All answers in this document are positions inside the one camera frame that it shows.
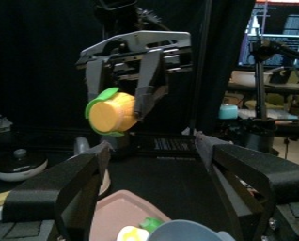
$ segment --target cable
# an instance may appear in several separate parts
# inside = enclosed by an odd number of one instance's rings
[[[285,144],[286,144],[286,159],[289,157],[289,138],[286,137],[285,139]]]

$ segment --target green lid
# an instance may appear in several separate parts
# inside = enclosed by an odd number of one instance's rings
[[[139,226],[147,230],[150,233],[154,232],[154,230],[160,226],[160,224],[163,223],[163,221],[160,221],[159,219],[154,218],[154,217],[147,217],[144,219],[144,221],[139,224]]]

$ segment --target yellow and green toy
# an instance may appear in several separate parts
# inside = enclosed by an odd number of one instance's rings
[[[86,118],[100,135],[120,137],[136,123],[135,97],[107,88],[86,106]]]

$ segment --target white bowl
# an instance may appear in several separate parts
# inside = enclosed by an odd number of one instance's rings
[[[269,83],[271,73],[265,72],[265,83]],[[233,72],[233,82],[247,87],[255,87],[255,72]]]

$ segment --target black table surface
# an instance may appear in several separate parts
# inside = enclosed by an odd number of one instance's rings
[[[50,165],[63,162],[71,152],[47,151]],[[111,188],[107,195],[130,190],[148,200],[171,219],[189,219],[231,233],[222,199],[201,160],[131,155],[111,160]],[[0,192],[19,183],[0,181]]]

